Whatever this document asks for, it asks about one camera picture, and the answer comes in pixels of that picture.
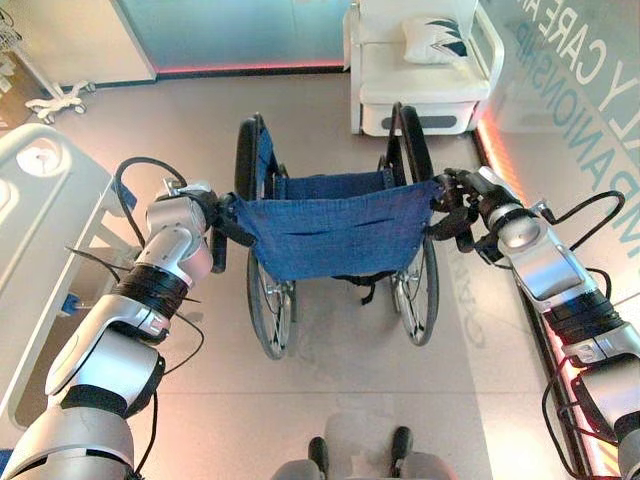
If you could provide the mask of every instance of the pillow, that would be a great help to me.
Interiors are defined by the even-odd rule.
[[[404,59],[425,65],[453,63],[467,57],[458,24],[448,18],[417,17],[404,20]]]

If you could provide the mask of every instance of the white cushion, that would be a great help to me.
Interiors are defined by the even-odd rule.
[[[470,55],[450,65],[404,61],[402,43],[362,47],[362,103],[455,103],[484,100],[489,80]]]
[[[478,0],[359,0],[362,43],[402,42],[402,21],[416,16],[452,18],[471,32]]]
[[[455,20],[414,17],[402,22],[406,46],[404,59],[411,63],[433,65],[453,63],[470,50]]]

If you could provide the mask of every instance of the wheelchair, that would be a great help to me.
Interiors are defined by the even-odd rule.
[[[438,269],[425,232],[430,202],[441,190],[431,180],[415,109],[394,105],[391,126],[376,171],[292,178],[276,160],[260,114],[242,123],[234,215],[256,239],[248,254],[247,297],[253,329],[269,358],[280,359],[287,351],[297,316],[296,282],[308,278],[330,276],[368,286],[364,305],[376,283],[388,277],[411,342],[421,346],[431,337]]]

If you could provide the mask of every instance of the wall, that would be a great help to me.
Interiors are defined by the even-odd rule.
[[[111,0],[9,0],[22,48],[52,82],[150,80],[153,67]]]
[[[626,195],[577,254],[612,274],[615,303],[640,303],[640,2],[481,3],[506,49],[481,137],[526,200],[546,197],[557,215],[597,192]],[[562,238],[576,240],[611,204],[559,226]]]
[[[349,0],[120,0],[158,72],[340,65]]]

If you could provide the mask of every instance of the blue fabric seat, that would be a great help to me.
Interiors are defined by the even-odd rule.
[[[396,186],[391,169],[287,178],[263,127],[255,148],[255,200],[237,198],[239,225],[278,282],[404,269],[440,194],[433,181]]]

